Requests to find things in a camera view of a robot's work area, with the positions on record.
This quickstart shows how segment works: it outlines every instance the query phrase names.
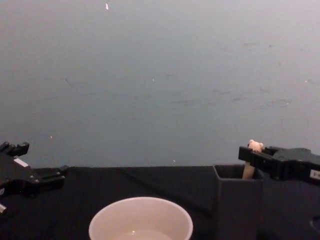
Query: white label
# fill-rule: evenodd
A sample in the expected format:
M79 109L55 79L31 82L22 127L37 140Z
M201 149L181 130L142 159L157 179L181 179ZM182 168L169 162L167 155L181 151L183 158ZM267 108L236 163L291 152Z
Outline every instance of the white label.
M17 164L20 164L20 165L21 165L22 167L24 167L24 168L29 166L26 162L22 161L22 160L19 159L19 158L15 158L14 161L15 161Z
M310 178L320 180L320 171L316 171L316 170L311 169Z

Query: black tablecloth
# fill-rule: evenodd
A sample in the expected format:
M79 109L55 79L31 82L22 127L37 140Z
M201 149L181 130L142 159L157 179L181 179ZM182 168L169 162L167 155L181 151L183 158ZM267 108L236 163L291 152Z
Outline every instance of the black tablecloth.
M90 221L99 210L141 196L178 203L192 218L192 239L207 240L211 239L212 191L211 166L71 167L62 189L35 198L14 195L1 200L8 213L0 216L0 240L88 240ZM319 206L318 187L266 177L257 239L319 239L309 226L312 216L320 213Z

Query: gray wall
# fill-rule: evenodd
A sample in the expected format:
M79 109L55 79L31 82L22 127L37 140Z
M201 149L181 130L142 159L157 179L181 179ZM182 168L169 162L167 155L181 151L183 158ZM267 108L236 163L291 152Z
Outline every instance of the gray wall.
M320 153L318 0L1 0L0 141L33 167Z

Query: gray box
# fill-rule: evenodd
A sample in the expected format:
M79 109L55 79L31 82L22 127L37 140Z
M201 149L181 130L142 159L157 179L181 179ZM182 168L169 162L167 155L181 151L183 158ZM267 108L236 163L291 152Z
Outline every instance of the gray box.
M214 165L212 221L214 240L256 240L263 175L242 179L245 165Z

